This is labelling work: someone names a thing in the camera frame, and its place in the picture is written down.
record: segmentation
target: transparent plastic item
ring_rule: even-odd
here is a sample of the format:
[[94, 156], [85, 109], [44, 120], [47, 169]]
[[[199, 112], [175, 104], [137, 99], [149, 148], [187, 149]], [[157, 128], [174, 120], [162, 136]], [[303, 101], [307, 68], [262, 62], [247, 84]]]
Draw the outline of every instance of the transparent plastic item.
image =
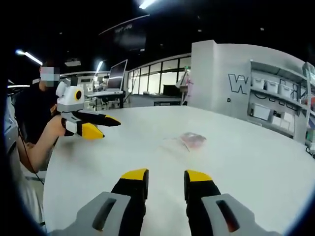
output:
[[199, 148], [207, 140], [204, 136], [192, 132], [186, 132], [180, 136], [181, 141], [190, 148]]

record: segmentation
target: computer monitor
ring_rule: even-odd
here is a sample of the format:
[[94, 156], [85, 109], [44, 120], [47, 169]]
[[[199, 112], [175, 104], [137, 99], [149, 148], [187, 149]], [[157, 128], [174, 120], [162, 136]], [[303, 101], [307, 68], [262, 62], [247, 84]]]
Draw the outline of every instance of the computer monitor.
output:
[[112, 66], [108, 77], [107, 89], [122, 90], [127, 61], [128, 60], [124, 60]]

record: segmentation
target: black shirt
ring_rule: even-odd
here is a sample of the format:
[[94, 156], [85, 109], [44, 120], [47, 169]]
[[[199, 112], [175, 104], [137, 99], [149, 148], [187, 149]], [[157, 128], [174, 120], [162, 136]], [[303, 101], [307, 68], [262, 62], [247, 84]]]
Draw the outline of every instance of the black shirt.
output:
[[26, 132], [24, 139], [36, 144], [46, 124], [57, 113], [56, 87], [46, 91], [33, 84], [16, 98], [15, 117]]

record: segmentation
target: black ceiling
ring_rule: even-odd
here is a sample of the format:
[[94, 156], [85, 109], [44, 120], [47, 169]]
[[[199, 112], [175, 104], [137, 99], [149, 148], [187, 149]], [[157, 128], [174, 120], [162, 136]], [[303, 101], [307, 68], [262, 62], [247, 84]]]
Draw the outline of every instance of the black ceiling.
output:
[[[129, 59], [128, 66], [132, 68], [188, 53], [192, 42], [209, 39], [270, 47], [315, 62], [311, 54], [314, 50], [311, 29], [315, 27], [311, 25], [314, 21], [307, 1], [157, 0], [146, 10], [138, 7], [142, 1], [117, 0], [110, 4], [106, 1], [104, 6], [94, 3], [84, 9], [72, 5], [71, 9], [56, 7], [58, 14], [51, 9], [53, 13], [36, 12], [35, 17], [15, 16], [8, 26], [12, 44], [8, 79], [29, 84], [39, 77], [38, 65], [15, 55], [16, 49], [30, 52], [41, 61], [58, 62], [62, 73], [95, 70], [101, 59], [107, 59], [107, 69], [123, 59]], [[99, 36], [112, 26], [147, 14], [150, 16], [144, 18], [147, 35], [144, 52], [119, 50]], [[64, 62], [68, 58], [78, 58], [82, 65], [66, 67]]]

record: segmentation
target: person's arm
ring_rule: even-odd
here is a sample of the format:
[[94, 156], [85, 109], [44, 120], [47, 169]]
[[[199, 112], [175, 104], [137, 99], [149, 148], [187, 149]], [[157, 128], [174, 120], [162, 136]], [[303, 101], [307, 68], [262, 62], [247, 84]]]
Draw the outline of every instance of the person's arm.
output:
[[61, 117], [53, 117], [46, 125], [38, 142], [33, 146], [29, 146], [19, 137], [17, 148], [20, 155], [21, 163], [32, 173], [37, 173], [41, 165], [44, 163], [48, 151], [53, 146], [59, 136], [63, 136], [65, 129], [61, 124]]

